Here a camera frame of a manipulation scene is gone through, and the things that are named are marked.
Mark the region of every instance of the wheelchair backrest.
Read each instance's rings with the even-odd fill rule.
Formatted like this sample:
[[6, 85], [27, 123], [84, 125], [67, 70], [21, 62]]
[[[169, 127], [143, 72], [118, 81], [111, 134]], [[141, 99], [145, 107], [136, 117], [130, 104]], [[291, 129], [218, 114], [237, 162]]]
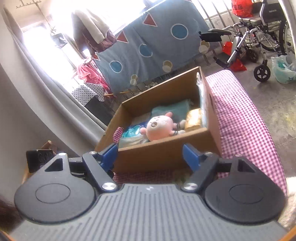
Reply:
[[278, 0], [263, 0], [259, 12], [263, 25], [275, 21], [285, 21], [286, 17]]

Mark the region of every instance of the gray ribbed plate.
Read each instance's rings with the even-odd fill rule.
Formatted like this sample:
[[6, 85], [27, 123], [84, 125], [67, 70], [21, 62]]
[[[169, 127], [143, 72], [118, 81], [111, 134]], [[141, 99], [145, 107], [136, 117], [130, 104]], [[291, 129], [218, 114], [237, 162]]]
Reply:
[[116, 193], [101, 195], [88, 213], [71, 222], [25, 221], [11, 236], [17, 241], [276, 241], [285, 234], [275, 221], [244, 226], [223, 220], [198, 195], [173, 184], [126, 184]]

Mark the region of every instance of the metal bolt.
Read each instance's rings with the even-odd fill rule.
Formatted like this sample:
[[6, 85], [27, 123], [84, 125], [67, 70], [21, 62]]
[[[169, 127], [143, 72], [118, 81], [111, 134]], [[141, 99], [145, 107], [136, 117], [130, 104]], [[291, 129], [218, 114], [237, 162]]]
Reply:
[[184, 184], [184, 189], [186, 189], [186, 190], [190, 190], [190, 191], [192, 191], [192, 190], [195, 190], [195, 189], [197, 189], [197, 184], [195, 184], [195, 183], [185, 183]]
[[104, 183], [102, 185], [102, 188], [108, 191], [114, 190], [115, 188], [117, 188], [117, 185], [115, 183]]

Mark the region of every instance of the pink clothing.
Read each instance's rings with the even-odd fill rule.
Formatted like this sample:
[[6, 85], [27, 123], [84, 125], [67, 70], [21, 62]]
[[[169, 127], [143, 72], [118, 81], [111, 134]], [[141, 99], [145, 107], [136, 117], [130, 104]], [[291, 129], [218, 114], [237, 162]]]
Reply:
[[112, 93], [107, 82], [105, 81], [105, 78], [100, 75], [90, 64], [80, 64], [77, 67], [77, 74], [78, 78], [84, 80], [84, 82], [102, 85], [109, 94]]

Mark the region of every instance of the white plastic bag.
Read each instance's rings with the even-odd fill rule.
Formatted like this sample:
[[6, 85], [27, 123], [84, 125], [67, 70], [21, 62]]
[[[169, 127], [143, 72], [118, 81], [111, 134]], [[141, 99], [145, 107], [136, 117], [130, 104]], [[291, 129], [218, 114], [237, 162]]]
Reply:
[[286, 55], [271, 57], [271, 60], [272, 70], [278, 82], [288, 84], [296, 81], [296, 71], [292, 71], [295, 69], [295, 63], [288, 64]]

